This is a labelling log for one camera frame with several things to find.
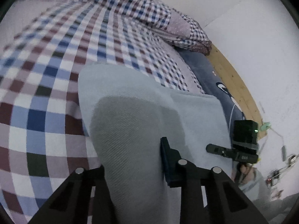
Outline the grey sleeve forearm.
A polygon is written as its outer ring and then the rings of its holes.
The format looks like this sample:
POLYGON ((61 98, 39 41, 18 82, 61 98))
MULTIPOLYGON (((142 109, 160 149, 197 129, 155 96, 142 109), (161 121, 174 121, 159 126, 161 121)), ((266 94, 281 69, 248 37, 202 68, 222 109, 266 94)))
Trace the grey sleeve forearm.
POLYGON ((254 180, 238 185, 239 189, 253 202, 268 223, 283 223, 291 209, 295 205, 298 194, 290 195, 282 199, 275 196, 273 191, 267 187, 266 181, 257 168, 254 168, 254 180))

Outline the person right hand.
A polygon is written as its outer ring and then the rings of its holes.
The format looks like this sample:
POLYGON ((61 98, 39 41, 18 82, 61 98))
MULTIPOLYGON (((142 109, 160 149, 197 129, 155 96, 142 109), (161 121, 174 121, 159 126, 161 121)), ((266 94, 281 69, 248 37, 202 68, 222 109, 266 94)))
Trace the person right hand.
POLYGON ((247 163, 237 164, 237 173, 235 176, 235 183, 239 185, 244 185, 255 178, 254 167, 248 165, 247 163))

